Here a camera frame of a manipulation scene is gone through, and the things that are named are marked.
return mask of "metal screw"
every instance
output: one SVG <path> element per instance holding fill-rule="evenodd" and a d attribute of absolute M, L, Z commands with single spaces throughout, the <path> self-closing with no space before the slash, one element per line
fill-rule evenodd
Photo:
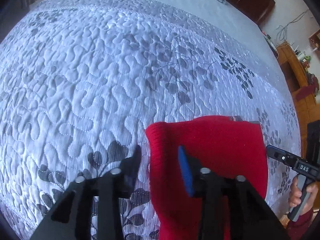
<path fill-rule="evenodd" d="M 202 174 L 209 174 L 209 173 L 211 172 L 211 170 L 210 170 L 209 168 L 201 168 L 201 169 L 200 169 L 200 172 L 201 172 Z"/>
<path fill-rule="evenodd" d="M 84 176 L 79 176 L 79 177 L 76 177 L 75 182 L 81 183 L 81 182 L 84 182 L 84 180 L 85 180 Z"/>
<path fill-rule="evenodd" d="M 117 175 L 117 174 L 120 174 L 121 173 L 121 169 L 120 168 L 113 168 L 110 173 L 112 175 Z"/>
<path fill-rule="evenodd" d="M 237 181 L 239 181 L 239 182 L 245 182 L 245 176 L 238 175 L 238 176 L 236 177 L 236 179 L 237 179 Z"/>

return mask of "folded red garment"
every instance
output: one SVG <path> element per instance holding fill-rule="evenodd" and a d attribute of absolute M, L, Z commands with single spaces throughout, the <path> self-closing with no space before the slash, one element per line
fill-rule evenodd
<path fill-rule="evenodd" d="M 266 150 L 260 125 L 234 122 L 225 116 L 205 116 L 188 122 L 150 125 L 151 201 L 160 220 L 160 240 L 196 240 L 201 199 L 185 192 L 178 146 L 218 175 L 244 175 L 265 198 L 268 182 Z M 226 208 L 225 240 L 230 239 Z"/>

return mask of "white quilt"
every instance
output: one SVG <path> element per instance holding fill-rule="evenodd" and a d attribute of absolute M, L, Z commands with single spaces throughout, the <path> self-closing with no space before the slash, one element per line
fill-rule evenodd
<path fill-rule="evenodd" d="M 280 68 L 217 27 L 152 0 L 43 1 L 0 45 L 0 209 L 28 239 L 78 174 L 101 176 L 139 144 L 123 230 L 157 239 L 144 130 L 204 115 L 259 121 L 266 144 L 300 153 Z M 268 167 L 266 201 L 280 216 L 295 172 Z M 94 208 L 93 239 L 96 222 Z"/>

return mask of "floor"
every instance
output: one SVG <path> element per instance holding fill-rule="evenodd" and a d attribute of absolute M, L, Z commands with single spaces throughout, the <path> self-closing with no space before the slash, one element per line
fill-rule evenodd
<path fill-rule="evenodd" d="M 40 1 L 42 0 L 37 0 L 35 3 L 30 5 L 30 8 L 25 9 L 21 8 L 20 0 L 16 0 L 16 2 L 10 5 L 4 20 L 0 21 L 0 43 L 10 30 Z"/>

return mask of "red sweater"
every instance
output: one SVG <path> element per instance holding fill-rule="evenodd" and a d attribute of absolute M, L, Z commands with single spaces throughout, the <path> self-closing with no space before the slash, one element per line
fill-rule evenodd
<path fill-rule="evenodd" d="M 297 222 L 290 221 L 287 226 L 287 232 L 291 240 L 299 240 L 307 231 L 312 220 L 312 209 L 298 218 Z"/>

